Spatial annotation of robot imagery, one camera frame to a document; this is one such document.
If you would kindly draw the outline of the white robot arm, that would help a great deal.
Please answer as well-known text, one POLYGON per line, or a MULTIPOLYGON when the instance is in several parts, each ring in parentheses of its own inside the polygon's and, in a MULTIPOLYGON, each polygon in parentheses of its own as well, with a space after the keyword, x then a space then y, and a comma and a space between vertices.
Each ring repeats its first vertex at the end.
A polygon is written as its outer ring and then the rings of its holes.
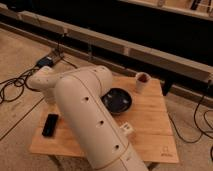
POLYGON ((29 85, 56 102, 95 171, 148 171, 127 137, 101 101, 113 76, 105 66, 56 73, 45 66, 29 85))

